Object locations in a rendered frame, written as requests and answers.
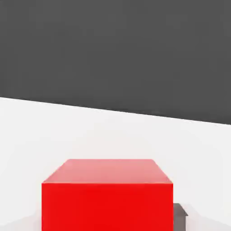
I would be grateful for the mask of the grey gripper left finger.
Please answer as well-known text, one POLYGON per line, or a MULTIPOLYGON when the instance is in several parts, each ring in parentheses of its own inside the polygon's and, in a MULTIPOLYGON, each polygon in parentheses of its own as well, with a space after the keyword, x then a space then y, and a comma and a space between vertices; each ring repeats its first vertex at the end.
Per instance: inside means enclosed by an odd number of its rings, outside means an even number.
POLYGON ((0 226, 0 231, 42 231, 41 214, 35 213, 31 216, 0 226))

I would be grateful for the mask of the small red cube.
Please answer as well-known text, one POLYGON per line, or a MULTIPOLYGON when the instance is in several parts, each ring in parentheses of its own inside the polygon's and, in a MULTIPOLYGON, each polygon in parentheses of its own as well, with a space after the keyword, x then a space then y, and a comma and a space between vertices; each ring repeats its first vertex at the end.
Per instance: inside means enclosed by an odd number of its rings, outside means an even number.
POLYGON ((69 159, 42 182, 42 231, 173 231, 173 183, 151 159, 69 159))

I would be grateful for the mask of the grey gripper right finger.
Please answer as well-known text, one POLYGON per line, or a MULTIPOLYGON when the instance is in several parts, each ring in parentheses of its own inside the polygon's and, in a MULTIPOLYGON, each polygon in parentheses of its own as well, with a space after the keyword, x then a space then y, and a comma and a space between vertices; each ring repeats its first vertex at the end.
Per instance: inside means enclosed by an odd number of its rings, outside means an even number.
POLYGON ((190 204, 174 203, 173 231, 228 231, 228 225, 200 215, 190 204))

